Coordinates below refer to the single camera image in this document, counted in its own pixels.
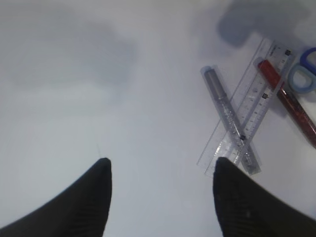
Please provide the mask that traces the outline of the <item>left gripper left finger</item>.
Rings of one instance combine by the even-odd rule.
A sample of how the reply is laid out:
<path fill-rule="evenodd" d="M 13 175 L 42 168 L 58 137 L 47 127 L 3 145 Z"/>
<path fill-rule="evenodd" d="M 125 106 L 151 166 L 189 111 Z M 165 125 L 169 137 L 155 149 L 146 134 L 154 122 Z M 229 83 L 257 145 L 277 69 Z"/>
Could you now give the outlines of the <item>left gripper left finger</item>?
<path fill-rule="evenodd" d="M 1 228 L 2 237 L 101 237 L 112 198 L 112 165 L 95 162 L 51 201 Z"/>

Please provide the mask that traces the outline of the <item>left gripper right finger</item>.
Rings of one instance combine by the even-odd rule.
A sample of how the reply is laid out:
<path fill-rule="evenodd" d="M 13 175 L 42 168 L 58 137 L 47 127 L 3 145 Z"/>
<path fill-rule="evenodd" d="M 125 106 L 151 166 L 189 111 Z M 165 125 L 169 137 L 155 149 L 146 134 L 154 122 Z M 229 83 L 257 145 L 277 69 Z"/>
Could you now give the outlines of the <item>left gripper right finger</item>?
<path fill-rule="evenodd" d="M 316 221 L 282 202 L 227 158 L 213 174 L 215 211 L 225 237 L 314 237 Z"/>

